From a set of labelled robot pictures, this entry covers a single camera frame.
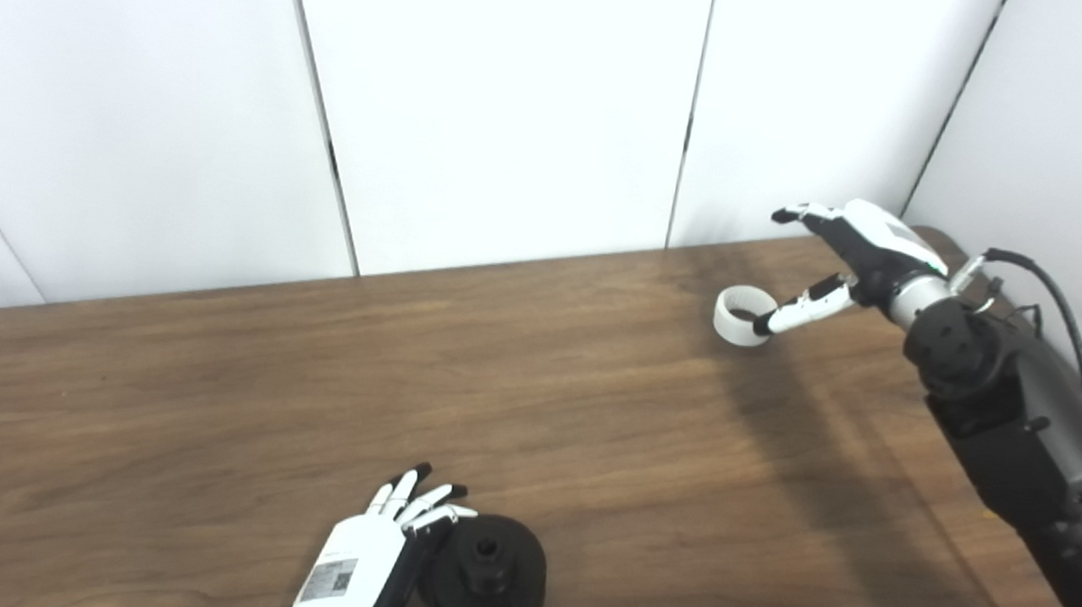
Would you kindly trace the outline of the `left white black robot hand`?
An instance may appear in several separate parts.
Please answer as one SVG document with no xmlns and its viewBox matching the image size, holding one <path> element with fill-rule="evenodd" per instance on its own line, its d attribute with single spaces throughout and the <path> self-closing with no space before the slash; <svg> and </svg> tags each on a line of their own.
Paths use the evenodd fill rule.
<svg viewBox="0 0 1082 607">
<path fill-rule="evenodd" d="M 408 607 L 438 545 L 479 515 L 461 505 L 464 484 L 418 493 L 432 471 L 420 463 L 390 477 L 361 513 L 338 522 L 291 607 Z"/>
</svg>

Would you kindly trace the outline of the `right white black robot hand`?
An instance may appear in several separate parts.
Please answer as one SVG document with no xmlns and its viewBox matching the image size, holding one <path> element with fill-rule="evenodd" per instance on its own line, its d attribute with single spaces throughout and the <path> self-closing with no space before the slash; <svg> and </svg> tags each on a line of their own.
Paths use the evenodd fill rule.
<svg viewBox="0 0 1082 607">
<path fill-rule="evenodd" d="M 916 230 L 870 201 L 840 208 L 817 202 L 784 207 L 777 224 L 803 224 L 847 267 L 831 274 L 776 309 L 757 316 L 752 330 L 774 337 L 831 318 L 850 307 L 876 308 L 889 322 L 908 329 L 918 313 L 951 296 L 944 258 Z"/>
</svg>

